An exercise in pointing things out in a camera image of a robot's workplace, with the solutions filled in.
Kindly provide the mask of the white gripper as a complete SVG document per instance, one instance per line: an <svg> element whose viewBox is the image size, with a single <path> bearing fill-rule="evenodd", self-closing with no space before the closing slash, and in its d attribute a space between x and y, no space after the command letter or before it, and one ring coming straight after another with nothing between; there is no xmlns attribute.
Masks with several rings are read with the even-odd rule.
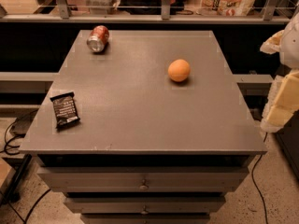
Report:
<svg viewBox="0 0 299 224"><path fill-rule="evenodd" d="M299 13L283 30L264 41L260 51L266 54L279 52L280 62L291 69L299 68ZM299 70L291 70L285 77L273 80L263 109L261 128L276 133L299 110Z"/></svg>

